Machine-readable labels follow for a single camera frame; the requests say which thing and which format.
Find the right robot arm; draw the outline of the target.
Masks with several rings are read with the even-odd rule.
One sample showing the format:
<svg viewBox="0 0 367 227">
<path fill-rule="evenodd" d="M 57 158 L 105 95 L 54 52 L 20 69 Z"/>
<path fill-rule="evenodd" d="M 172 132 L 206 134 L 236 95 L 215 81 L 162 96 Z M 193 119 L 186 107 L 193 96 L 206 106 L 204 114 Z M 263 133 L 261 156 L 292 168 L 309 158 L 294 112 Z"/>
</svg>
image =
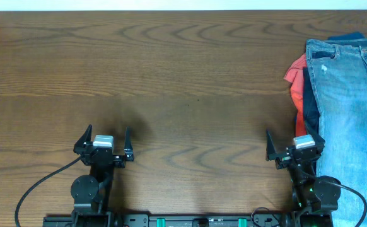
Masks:
<svg viewBox="0 0 367 227">
<path fill-rule="evenodd" d="M 267 161 L 289 172 L 295 210 L 277 219 L 279 226 L 332 226 L 332 212 L 338 209 L 341 189 L 336 178 L 315 173 L 315 164 L 322 155 L 325 140 L 305 123 L 306 135 L 295 137 L 293 144 L 279 151 L 266 131 Z"/>
</svg>

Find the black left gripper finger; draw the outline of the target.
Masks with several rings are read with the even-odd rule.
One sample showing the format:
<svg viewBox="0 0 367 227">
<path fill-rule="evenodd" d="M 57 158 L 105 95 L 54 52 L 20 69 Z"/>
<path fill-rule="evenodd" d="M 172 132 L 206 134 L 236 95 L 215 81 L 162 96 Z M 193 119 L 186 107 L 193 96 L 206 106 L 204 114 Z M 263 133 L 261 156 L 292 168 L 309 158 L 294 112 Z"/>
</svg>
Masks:
<svg viewBox="0 0 367 227">
<path fill-rule="evenodd" d="M 76 154 L 84 153 L 91 144 L 92 125 L 90 124 L 83 135 L 76 141 L 73 152 Z"/>
<path fill-rule="evenodd" d="M 131 143 L 131 130 L 129 127 L 127 127 L 125 130 L 124 161 L 134 161 L 134 152 Z"/>
</svg>

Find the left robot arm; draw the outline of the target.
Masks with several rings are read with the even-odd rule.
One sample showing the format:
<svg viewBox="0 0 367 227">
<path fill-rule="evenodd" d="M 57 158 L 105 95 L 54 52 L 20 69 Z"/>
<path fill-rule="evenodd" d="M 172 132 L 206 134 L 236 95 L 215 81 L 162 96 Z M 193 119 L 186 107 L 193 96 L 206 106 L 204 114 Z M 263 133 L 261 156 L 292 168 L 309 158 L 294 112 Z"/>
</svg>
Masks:
<svg viewBox="0 0 367 227">
<path fill-rule="evenodd" d="M 97 135 L 91 140 L 92 126 L 74 144 L 73 151 L 79 155 L 90 173 L 78 177 L 71 185 L 74 199 L 71 227 L 123 226 L 121 215 L 108 207 L 114 170 L 124 168 L 134 161 L 131 130 L 125 130 L 124 154 L 114 154 L 114 137 Z"/>
</svg>

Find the light blue denim jeans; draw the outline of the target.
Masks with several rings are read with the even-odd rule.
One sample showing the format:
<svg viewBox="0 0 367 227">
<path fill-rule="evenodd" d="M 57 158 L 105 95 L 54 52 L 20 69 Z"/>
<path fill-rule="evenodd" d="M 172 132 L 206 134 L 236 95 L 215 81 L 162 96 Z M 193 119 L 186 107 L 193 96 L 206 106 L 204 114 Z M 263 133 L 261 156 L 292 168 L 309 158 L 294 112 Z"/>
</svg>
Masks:
<svg viewBox="0 0 367 227">
<path fill-rule="evenodd" d="M 367 38 L 306 41 L 306 63 L 320 113 L 325 147 L 317 175 L 338 179 L 343 190 L 334 226 L 367 226 Z"/>
</svg>

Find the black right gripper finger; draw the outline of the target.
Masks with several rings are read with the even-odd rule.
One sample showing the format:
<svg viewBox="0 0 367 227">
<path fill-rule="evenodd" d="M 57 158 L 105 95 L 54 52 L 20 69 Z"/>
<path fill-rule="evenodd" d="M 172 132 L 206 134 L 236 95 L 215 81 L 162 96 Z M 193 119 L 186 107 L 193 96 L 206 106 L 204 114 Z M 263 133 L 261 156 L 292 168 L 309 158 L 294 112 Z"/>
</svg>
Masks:
<svg viewBox="0 0 367 227">
<path fill-rule="evenodd" d="M 319 135 L 319 133 L 307 122 L 305 121 L 306 132 L 311 135 L 312 139 L 315 141 L 317 148 L 324 148 L 325 140 Z"/>
<path fill-rule="evenodd" d="M 266 161 L 273 161 L 280 157 L 280 155 L 277 153 L 276 148 L 274 146 L 272 136 L 269 132 L 269 130 L 266 130 L 266 155 L 265 160 Z"/>
</svg>

